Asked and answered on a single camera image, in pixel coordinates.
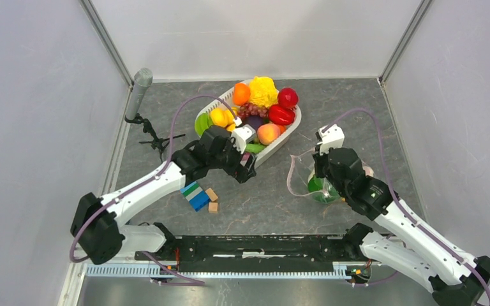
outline red apple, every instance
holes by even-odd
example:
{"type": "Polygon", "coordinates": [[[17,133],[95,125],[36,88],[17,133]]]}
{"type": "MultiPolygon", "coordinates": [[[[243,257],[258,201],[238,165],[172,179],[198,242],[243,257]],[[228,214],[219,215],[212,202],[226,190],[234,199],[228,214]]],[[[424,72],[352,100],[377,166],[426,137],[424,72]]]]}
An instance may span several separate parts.
{"type": "Polygon", "coordinates": [[[295,90],[285,87],[279,91],[277,101],[279,102],[280,106],[291,110],[297,105],[299,98],[295,90]]]}

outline peach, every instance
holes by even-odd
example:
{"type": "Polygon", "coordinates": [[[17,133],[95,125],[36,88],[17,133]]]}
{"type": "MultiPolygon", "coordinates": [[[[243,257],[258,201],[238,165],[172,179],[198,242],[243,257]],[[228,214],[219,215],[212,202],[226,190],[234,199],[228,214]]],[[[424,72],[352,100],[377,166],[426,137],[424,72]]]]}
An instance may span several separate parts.
{"type": "Polygon", "coordinates": [[[277,137],[281,136],[281,129],[276,124],[268,123],[260,126],[258,131],[256,131],[256,135],[261,144],[269,145],[275,141],[277,137]]]}

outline basket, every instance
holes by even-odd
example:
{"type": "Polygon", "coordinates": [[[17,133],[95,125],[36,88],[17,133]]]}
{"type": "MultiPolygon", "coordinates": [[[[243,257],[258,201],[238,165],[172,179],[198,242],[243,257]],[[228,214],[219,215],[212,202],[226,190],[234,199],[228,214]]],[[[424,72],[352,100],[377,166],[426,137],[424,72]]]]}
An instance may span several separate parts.
{"type": "MultiPolygon", "coordinates": [[[[249,85],[249,83],[252,80],[245,80],[242,83],[249,85]]],[[[219,98],[224,100],[226,103],[228,103],[230,106],[236,106],[232,102],[233,99],[232,97],[234,96],[234,88],[230,88],[228,91],[226,91],[224,94],[222,94],[219,98]]],[[[203,113],[209,113],[215,108],[221,108],[221,109],[226,109],[225,105],[222,105],[221,102],[218,100],[214,100],[213,102],[209,103],[206,107],[204,107],[197,115],[200,116],[203,113]]],[[[264,161],[266,161],[270,156],[275,153],[280,147],[282,147],[287,141],[288,138],[290,137],[290,134],[294,132],[295,129],[299,126],[299,122],[301,121],[301,110],[299,109],[299,106],[296,105],[295,107],[295,119],[294,122],[289,125],[286,128],[286,131],[281,134],[281,136],[277,137],[274,142],[272,142],[270,145],[268,145],[265,149],[263,149],[258,155],[256,155],[256,163],[255,163],[255,168],[258,168],[264,161]]]]}

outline wooden cube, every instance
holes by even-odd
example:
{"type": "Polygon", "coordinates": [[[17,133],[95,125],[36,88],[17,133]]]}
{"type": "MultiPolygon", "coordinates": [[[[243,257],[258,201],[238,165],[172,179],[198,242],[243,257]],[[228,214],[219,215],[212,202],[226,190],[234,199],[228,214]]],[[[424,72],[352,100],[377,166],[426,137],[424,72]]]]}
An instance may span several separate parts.
{"type": "Polygon", "coordinates": [[[209,206],[207,210],[212,214],[217,214],[219,212],[219,203],[217,202],[209,202],[209,206]]]}
{"type": "Polygon", "coordinates": [[[217,202],[217,200],[219,199],[219,197],[215,194],[215,192],[211,188],[208,188],[205,191],[205,193],[207,193],[207,196],[209,197],[209,200],[212,201],[212,202],[217,202]]]}

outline robotic arm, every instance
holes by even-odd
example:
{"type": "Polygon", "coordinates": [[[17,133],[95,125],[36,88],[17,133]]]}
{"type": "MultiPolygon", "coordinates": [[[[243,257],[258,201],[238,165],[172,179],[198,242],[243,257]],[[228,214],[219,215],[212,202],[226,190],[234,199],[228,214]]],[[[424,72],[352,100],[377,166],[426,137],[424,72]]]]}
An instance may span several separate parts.
{"type": "Polygon", "coordinates": [[[408,248],[390,243],[364,224],[355,225],[345,240],[365,257],[395,268],[425,287],[441,306],[475,305],[484,292],[472,270],[490,282],[490,258],[476,258],[449,242],[414,213],[404,200],[392,197],[385,182],[369,177],[352,149],[337,142],[340,129],[333,125],[317,132],[320,143],[313,154],[315,172],[326,178],[360,215],[388,229],[408,248]],[[441,246],[447,245],[452,252],[441,246]]]}
{"type": "Polygon", "coordinates": [[[83,196],[71,234],[80,235],[78,243],[95,265],[107,262],[120,251],[156,252],[166,241],[160,229],[127,226],[126,223],[158,199],[205,177],[211,169],[222,169],[240,183],[254,177],[256,156],[252,154],[242,163],[245,146],[254,136],[255,131],[249,125],[236,128],[232,133],[211,126],[199,140],[174,152],[171,161],[136,182],[100,198],[93,193],[83,196]],[[103,207],[106,209],[86,227],[87,220],[103,207]]]}

